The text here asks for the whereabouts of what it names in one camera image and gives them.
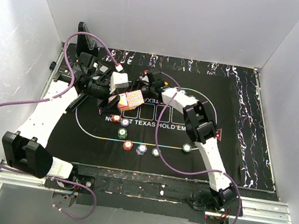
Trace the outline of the black red all-in triangle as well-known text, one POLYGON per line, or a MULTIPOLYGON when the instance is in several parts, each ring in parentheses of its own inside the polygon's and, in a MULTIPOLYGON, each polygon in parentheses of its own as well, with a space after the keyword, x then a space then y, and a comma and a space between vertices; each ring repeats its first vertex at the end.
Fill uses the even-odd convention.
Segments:
POLYGON ((218 141, 222 141, 222 129, 221 128, 216 130, 216 138, 218 141))

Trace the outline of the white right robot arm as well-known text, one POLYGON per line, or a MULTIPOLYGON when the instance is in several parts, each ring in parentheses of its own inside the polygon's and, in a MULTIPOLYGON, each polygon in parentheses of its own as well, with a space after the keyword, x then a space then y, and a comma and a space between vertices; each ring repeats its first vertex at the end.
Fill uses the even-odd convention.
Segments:
POLYGON ((234 179, 226 173, 219 153, 217 114, 209 102, 201 102, 183 94, 180 86, 170 87, 165 84, 163 76, 167 74, 157 69, 145 71, 132 81, 132 88, 141 90, 143 95, 154 95, 164 104, 163 109, 170 106, 182 113, 186 133, 197 147, 206 169, 200 172, 182 172, 167 163, 159 149, 157 137, 163 113, 160 113, 155 128, 155 144, 159 157, 168 168, 181 175, 208 174, 212 195, 210 203, 213 210, 219 213, 225 212, 236 200, 238 202, 236 215, 239 215, 242 207, 241 195, 234 179))

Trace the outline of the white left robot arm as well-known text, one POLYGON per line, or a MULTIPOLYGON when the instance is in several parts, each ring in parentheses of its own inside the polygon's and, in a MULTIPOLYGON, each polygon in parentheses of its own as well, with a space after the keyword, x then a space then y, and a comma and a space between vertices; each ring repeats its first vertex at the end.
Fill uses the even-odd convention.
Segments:
POLYGON ((112 67, 96 57, 81 53, 76 64, 68 68, 67 79, 51 82, 44 102, 36 106, 30 117, 16 132, 6 132, 2 138, 8 166, 37 178, 58 177, 65 190, 78 183, 74 166, 54 157, 46 150, 48 139, 59 119, 81 95, 105 100, 110 94, 112 67))

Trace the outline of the red playing card box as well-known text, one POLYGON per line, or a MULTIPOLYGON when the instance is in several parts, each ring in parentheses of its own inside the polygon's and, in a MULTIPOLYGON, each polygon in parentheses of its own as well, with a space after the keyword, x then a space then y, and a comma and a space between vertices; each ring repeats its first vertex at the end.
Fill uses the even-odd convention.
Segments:
POLYGON ((117 107, 121 111, 130 111, 136 109, 144 103, 144 98, 141 90, 125 92, 119 94, 119 102, 117 107))

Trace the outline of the red chips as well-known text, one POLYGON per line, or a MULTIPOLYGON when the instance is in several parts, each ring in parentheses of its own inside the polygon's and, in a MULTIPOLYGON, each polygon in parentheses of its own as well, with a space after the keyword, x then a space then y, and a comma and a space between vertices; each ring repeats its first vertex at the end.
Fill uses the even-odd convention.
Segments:
POLYGON ((120 115, 112 115, 112 122, 120 122, 121 121, 121 116, 120 115))

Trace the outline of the blue poker chip stack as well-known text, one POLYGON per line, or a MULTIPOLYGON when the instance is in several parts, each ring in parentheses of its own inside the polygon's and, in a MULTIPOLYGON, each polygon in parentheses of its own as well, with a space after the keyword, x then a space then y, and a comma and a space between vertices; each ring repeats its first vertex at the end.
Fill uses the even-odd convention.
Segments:
POLYGON ((139 154, 139 156, 144 155, 147 151, 147 146, 145 144, 139 144, 136 153, 139 154))

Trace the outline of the red poker chip stack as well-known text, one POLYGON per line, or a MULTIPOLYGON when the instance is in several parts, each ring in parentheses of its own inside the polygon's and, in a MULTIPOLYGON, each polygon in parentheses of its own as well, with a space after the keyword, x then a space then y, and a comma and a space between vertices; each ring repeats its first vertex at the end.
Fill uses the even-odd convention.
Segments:
POLYGON ((133 142, 130 140, 126 140, 123 143, 123 149, 125 149, 125 150, 131 150, 132 147, 133 147, 133 142))

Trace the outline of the green poker chip stack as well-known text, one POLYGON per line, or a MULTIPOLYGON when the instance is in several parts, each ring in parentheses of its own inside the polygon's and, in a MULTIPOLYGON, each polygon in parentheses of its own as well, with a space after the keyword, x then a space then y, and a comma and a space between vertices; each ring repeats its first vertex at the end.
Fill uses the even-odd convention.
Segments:
POLYGON ((159 157, 158 149, 157 149, 157 148, 153 148, 152 151, 151 151, 151 154, 152 154, 154 157, 159 157))

